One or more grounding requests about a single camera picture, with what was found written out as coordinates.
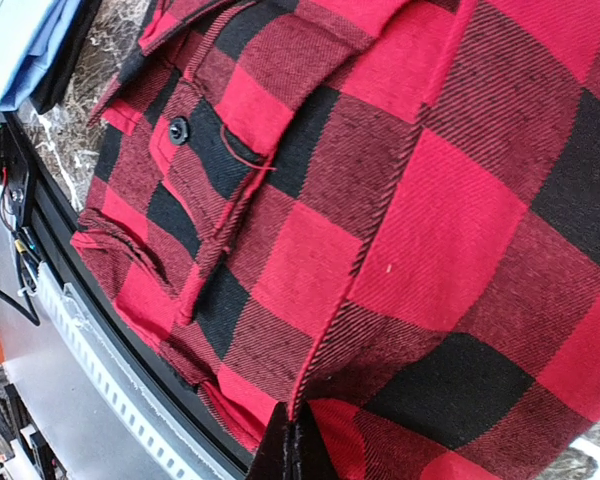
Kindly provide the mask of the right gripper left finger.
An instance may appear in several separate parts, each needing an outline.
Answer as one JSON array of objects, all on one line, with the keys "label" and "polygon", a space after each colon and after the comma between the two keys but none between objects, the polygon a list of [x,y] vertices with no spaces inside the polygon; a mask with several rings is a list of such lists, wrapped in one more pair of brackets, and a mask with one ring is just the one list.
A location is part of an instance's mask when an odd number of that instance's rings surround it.
[{"label": "right gripper left finger", "polygon": [[278,403],[247,473],[247,480],[288,480],[292,478],[289,448],[293,424],[284,403]]}]

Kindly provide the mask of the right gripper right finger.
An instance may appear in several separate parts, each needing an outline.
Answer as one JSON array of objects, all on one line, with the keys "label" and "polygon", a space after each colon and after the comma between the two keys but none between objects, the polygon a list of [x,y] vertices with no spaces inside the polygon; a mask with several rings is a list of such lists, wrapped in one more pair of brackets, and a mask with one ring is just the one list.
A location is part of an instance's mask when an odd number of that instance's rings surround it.
[{"label": "right gripper right finger", "polygon": [[310,406],[305,403],[293,426],[292,478],[338,480],[339,476]]}]

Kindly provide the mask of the red black plaid shirt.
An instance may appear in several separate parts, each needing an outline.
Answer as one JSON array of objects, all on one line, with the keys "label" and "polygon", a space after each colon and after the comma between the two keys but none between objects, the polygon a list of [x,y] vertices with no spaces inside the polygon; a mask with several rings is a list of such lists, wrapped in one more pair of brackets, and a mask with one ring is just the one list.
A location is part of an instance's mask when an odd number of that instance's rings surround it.
[{"label": "red black plaid shirt", "polygon": [[531,479],[600,420],[600,1],[154,1],[72,243],[256,452]]}]

